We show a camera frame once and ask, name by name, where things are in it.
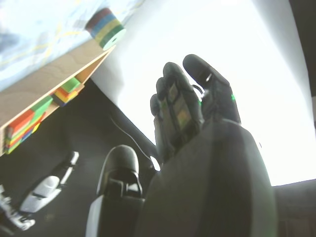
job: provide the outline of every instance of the cable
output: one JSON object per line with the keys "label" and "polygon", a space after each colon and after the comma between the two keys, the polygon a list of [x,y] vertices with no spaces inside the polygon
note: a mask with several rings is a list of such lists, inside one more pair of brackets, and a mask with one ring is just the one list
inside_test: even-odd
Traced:
{"label": "cable", "polygon": [[125,132],[120,126],[118,126],[118,124],[113,120],[112,116],[110,116],[110,119],[111,119],[112,123],[114,123],[114,125],[115,125],[119,130],[121,130],[121,131],[122,131],[123,133],[125,133],[130,139],[133,140],[133,142],[136,144],[136,146],[138,147],[138,149],[143,153],[143,155],[144,155],[147,159],[149,159],[151,162],[153,162],[152,159],[150,159],[150,157],[148,157],[148,155],[146,155],[146,154],[143,152],[143,150],[142,150],[142,149],[140,148],[140,146],[137,144],[137,142],[135,141],[135,139],[134,139],[131,135],[129,135],[127,132]]}

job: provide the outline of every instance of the patterned cloth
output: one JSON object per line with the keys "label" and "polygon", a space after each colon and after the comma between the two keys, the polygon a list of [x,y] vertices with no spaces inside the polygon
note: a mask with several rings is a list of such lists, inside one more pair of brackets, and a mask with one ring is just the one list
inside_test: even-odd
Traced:
{"label": "patterned cloth", "polygon": [[0,0],[0,91],[91,39],[84,28],[98,10],[126,24],[143,2]]}

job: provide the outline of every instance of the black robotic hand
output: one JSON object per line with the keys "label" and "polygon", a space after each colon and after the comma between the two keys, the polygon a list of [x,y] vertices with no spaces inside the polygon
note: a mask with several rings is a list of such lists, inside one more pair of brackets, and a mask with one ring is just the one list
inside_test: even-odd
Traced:
{"label": "black robotic hand", "polygon": [[150,101],[155,116],[155,137],[159,156],[167,161],[203,128],[204,121],[240,118],[229,82],[196,55],[185,57],[183,66],[204,89],[202,102],[181,68],[167,63],[157,81],[157,94]]}

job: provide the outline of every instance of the stack of blocks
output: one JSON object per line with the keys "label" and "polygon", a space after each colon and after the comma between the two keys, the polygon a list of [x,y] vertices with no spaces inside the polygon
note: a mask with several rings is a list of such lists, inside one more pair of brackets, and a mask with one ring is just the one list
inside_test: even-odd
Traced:
{"label": "stack of blocks", "polygon": [[61,107],[65,106],[78,95],[79,91],[83,89],[83,87],[84,86],[80,83],[80,81],[76,78],[71,78],[52,95],[54,102]]}
{"label": "stack of blocks", "polygon": [[7,154],[10,154],[21,142],[37,130],[52,100],[51,96],[45,97],[7,127],[5,139]]}

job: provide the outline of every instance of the striped cylinder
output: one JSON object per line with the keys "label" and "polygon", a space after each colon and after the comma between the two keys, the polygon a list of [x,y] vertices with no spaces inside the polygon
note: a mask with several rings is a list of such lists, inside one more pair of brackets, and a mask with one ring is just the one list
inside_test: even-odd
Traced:
{"label": "striped cylinder", "polygon": [[108,8],[97,12],[85,28],[103,50],[115,45],[126,32],[126,29]]}

